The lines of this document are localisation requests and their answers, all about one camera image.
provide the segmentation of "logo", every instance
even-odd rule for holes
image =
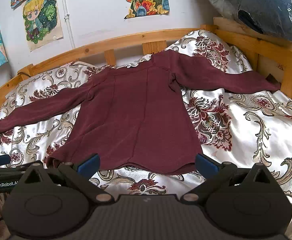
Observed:
[[[18,181],[2,182],[0,183],[0,188],[2,187],[13,187],[18,184]]]

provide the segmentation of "black cable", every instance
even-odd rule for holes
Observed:
[[[26,75],[26,76],[28,76],[28,77],[31,77],[31,76],[29,76],[27,73],[25,73],[25,72],[18,72],[18,74],[24,74],[24,75]]]

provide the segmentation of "white satin fabric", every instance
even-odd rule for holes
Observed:
[[[252,70],[241,51],[203,30],[189,33],[167,49],[189,56],[205,56],[214,67],[227,73]],[[138,67],[140,61],[149,60],[150,56],[121,67]],[[65,87],[79,87],[103,69],[73,62],[31,77],[7,95],[0,109],[0,119],[17,107],[54,96]],[[280,91],[236,95],[224,89],[194,91],[181,87],[181,90],[204,154],[218,162],[231,161],[243,168],[263,162],[292,203],[292,100]],[[67,140],[79,110],[77,106],[47,121],[0,134],[0,155],[8,154],[12,159],[7,166],[16,167],[34,160],[46,162],[47,156]],[[114,197],[119,194],[177,194],[180,197],[203,181],[198,172],[165,176],[135,167],[99,171],[91,178],[92,183]]]

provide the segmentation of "wall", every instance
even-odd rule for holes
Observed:
[[[0,86],[9,80],[10,72],[15,75],[30,63],[36,64],[72,49],[63,19],[62,0],[57,2],[64,38],[30,52],[25,39],[23,4],[11,9],[10,0],[0,0],[0,29],[9,60],[9,64],[0,69]],[[127,20],[124,17],[129,3],[125,0],[66,0],[66,3],[76,47],[130,33],[199,27],[201,24],[212,24],[213,16],[218,15],[208,0],[169,0],[168,15]],[[135,56],[127,57],[130,52]],[[129,63],[141,53],[139,48],[117,51],[118,64]],[[90,60],[103,61],[102,57]]]

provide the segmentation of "ribbed gray surface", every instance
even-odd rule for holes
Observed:
[[[13,236],[12,240],[23,240]],[[173,195],[123,195],[112,206],[95,210],[78,231],[56,240],[243,240],[213,227],[200,208],[183,205]],[[284,236],[267,240],[286,240]]]

